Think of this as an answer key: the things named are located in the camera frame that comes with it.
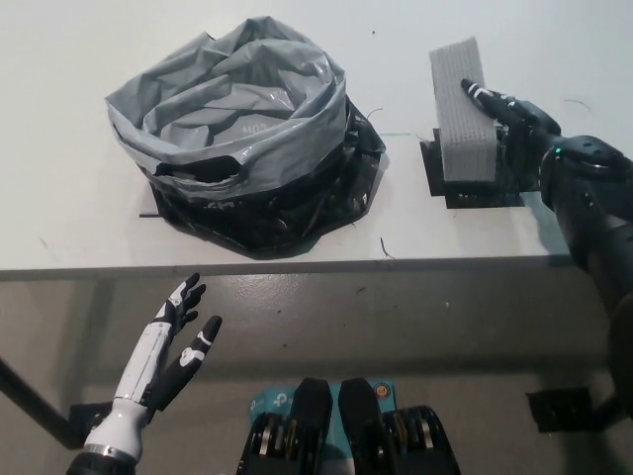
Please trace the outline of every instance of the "bin liner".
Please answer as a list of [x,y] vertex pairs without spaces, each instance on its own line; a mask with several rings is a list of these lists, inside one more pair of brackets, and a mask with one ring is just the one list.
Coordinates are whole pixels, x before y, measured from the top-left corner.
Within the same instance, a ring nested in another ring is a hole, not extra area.
[[106,103],[158,213],[183,231],[278,254],[368,211],[385,146],[343,69],[272,18],[198,36]]

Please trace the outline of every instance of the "white table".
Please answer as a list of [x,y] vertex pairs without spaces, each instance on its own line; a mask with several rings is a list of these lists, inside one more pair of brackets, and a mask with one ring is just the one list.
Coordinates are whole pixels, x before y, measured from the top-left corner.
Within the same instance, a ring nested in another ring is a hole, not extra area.
[[[0,7],[1,279],[429,268],[545,263],[567,249],[538,196],[527,208],[446,210],[418,139],[436,126],[428,52],[476,36],[487,83],[564,133],[633,154],[632,7],[625,1],[10,0]],[[271,15],[347,71],[348,93],[388,147],[368,216],[308,253],[257,261],[140,219],[144,178],[115,143],[103,97],[205,30]],[[395,259],[383,253],[385,249]]]

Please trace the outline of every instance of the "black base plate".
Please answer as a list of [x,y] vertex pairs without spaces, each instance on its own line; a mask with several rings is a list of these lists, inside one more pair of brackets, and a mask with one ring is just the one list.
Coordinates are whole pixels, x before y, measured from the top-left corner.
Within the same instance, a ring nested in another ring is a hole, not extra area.
[[433,129],[433,142],[421,142],[422,158],[431,196],[443,196],[448,209],[460,208],[505,208],[523,206],[519,193],[538,191],[538,183],[513,176],[505,165],[505,147],[502,144],[503,130],[497,131],[497,180],[482,182],[449,182],[444,180],[444,167],[439,130]]

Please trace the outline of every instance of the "gray floor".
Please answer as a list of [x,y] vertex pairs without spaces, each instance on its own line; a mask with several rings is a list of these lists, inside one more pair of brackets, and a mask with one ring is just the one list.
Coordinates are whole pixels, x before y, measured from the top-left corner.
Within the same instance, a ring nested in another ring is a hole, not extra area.
[[[0,284],[0,354],[60,408],[107,400],[178,281]],[[606,318],[574,269],[205,281],[202,314],[225,325],[200,374],[147,429],[139,474],[234,473],[250,398],[308,375],[393,379],[400,407],[437,411],[465,475],[633,473],[633,425],[538,434],[527,408],[525,393],[543,388],[610,389]],[[64,473],[74,453],[3,397],[0,418],[0,473]]]

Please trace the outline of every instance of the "black bracket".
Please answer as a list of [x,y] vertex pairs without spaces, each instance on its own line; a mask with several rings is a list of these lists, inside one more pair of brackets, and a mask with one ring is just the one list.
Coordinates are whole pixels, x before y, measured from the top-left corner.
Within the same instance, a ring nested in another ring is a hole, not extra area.
[[442,163],[439,129],[433,129],[433,141],[421,142],[422,158],[431,196],[443,196],[446,208],[505,208],[523,206],[521,192],[538,191],[538,179],[513,169],[523,160],[523,148],[504,128],[497,128],[497,179],[494,182],[446,182]]

